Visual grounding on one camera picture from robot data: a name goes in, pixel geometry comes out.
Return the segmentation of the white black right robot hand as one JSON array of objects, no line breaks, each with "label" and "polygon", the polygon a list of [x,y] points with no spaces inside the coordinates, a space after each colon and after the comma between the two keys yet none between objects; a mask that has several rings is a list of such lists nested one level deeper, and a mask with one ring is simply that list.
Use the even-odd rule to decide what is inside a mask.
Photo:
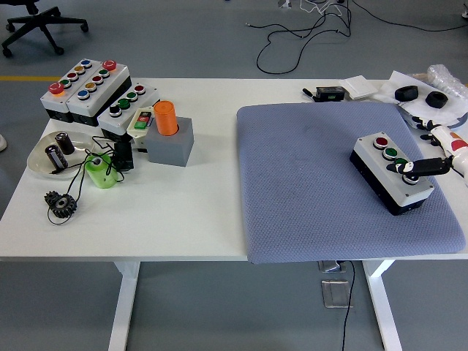
[{"label": "white black right robot hand", "polygon": [[467,142],[448,127],[436,124],[432,120],[424,120],[414,117],[418,122],[418,128],[428,131],[422,135],[423,140],[430,140],[433,146],[440,146],[445,158],[421,159],[414,162],[393,162],[386,169],[402,174],[407,178],[421,176],[437,176],[446,174],[454,169],[467,182]]}]

